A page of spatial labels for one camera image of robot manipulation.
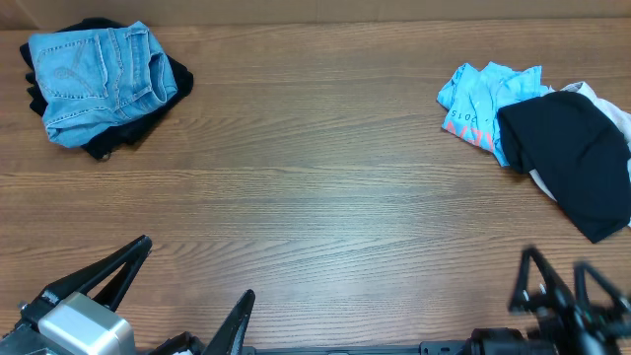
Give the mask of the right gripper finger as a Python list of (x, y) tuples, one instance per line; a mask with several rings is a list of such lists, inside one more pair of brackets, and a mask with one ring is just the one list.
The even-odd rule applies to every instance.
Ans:
[(535, 246), (522, 251), (516, 284), (508, 304), (511, 313), (549, 311), (560, 314), (575, 304), (568, 285)]
[(575, 294), (577, 302), (584, 307), (591, 307), (587, 289), (586, 276), (589, 275), (599, 288), (605, 292), (612, 302), (612, 311), (620, 313), (630, 312), (629, 299), (603, 274), (591, 266), (588, 262), (578, 262), (574, 265)]

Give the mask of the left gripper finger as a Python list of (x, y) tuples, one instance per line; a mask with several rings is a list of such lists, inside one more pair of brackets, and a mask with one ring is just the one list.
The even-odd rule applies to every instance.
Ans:
[(93, 301), (115, 312), (149, 256), (152, 245), (152, 240), (143, 235), (108, 257), (48, 284), (39, 297), (57, 306), (75, 292), (88, 295), (94, 287), (118, 271), (93, 298)]
[(248, 289), (232, 308), (202, 355), (242, 355), (245, 332), (255, 302), (255, 293)]

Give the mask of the blue denim jeans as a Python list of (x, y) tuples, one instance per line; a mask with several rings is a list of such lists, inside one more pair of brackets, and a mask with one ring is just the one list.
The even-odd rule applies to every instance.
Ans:
[(43, 126), (51, 142), (66, 148), (152, 113), (178, 92), (167, 55), (141, 22), (35, 34), (28, 46), (47, 102)]

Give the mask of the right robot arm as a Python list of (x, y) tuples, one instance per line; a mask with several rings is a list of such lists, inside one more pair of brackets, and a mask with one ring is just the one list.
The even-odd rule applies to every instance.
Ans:
[(536, 316), (537, 328), (480, 328), (462, 352), (480, 355), (616, 355), (630, 336), (630, 298), (587, 262), (574, 264), (571, 290), (535, 247), (522, 259), (508, 310)]

